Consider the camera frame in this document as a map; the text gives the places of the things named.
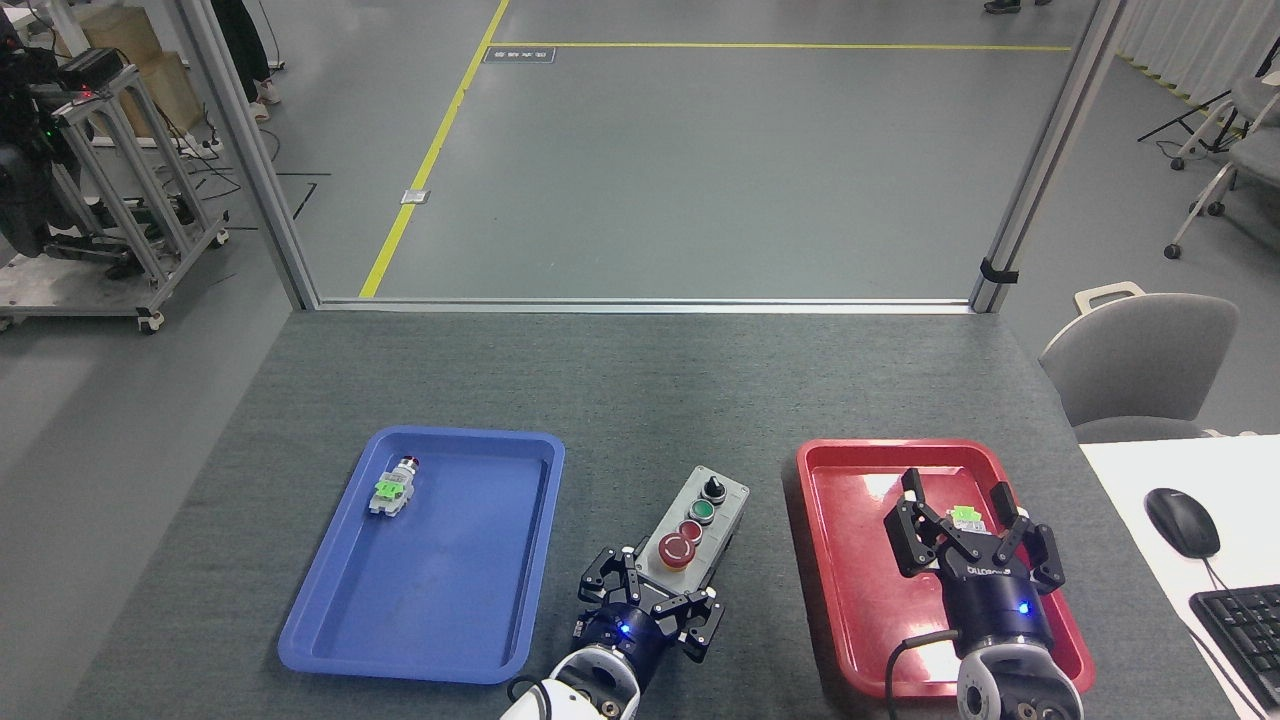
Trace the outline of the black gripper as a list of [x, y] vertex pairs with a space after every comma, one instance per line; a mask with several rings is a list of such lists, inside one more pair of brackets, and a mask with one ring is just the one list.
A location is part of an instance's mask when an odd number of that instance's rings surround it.
[[957, 633], [955, 655], [965, 659], [982, 647], [1019, 641], [1051, 651], [1055, 639], [1042, 598], [1066, 580], [1052, 528], [1034, 520], [1001, 480], [989, 492], [998, 532], [982, 553], [978, 534], [925, 502], [916, 468], [901, 475], [901, 487], [884, 516], [895, 562], [906, 578], [942, 578], [943, 610]]
[[573, 628], [573, 688], [584, 693], [643, 693], [669, 647], [703, 664], [724, 616], [710, 585], [657, 602], [631, 546], [599, 552], [580, 578], [579, 600], [600, 606]]

